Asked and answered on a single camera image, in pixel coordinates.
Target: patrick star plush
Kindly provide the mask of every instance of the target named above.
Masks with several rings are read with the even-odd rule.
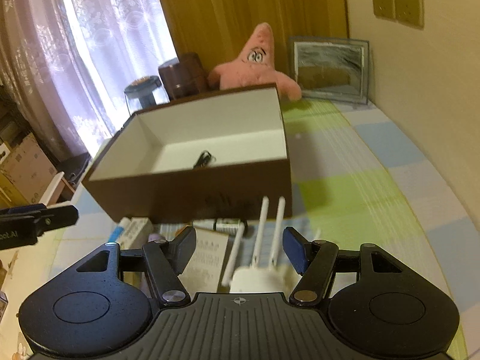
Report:
[[[289,76],[275,70],[274,41],[268,23],[259,24],[237,59],[219,64],[208,75],[211,88],[237,88],[276,83],[281,97],[300,100],[302,90]]]

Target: triangular cutout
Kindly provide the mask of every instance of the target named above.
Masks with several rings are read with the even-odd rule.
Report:
[[[109,254],[108,250],[102,250],[97,253],[86,263],[82,264],[77,268],[77,272],[104,272],[107,270],[109,265]]]
[[[391,274],[400,274],[402,271],[393,265],[390,261],[387,260],[379,252],[374,252],[371,254],[371,264],[373,265],[373,271],[379,274],[391,273]]]

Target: curtain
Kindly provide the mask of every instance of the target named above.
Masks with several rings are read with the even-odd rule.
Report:
[[[264,21],[275,37],[275,67],[287,73],[292,35],[348,37],[346,0],[161,0],[179,54],[195,51],[206,69],[234,59]]]
[[[123,89],[175,49],[159,0],[2,0],[0,79],[59,160],[128,117]]]

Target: silver screw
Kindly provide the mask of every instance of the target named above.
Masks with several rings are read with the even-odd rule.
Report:
[[[165,299],[168,303],[181,302],[187,296],[177,289],[172,289],[163,293],[162,298]]]
[[[317,299],[317,294],[313,291],[304,289],[295,292],[293,297],[299,302],[313,302],[315,299]]]

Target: crosshair symbol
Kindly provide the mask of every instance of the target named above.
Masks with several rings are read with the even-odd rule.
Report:
[[[245,302],[248,302],[248,300],[246,300],[245,298],[242,298],[242,297],[238,297],[238,298],[235,298],[233,300],[233,302],[235,302],[236,304],[238,304],[239,306],[244,304]]]

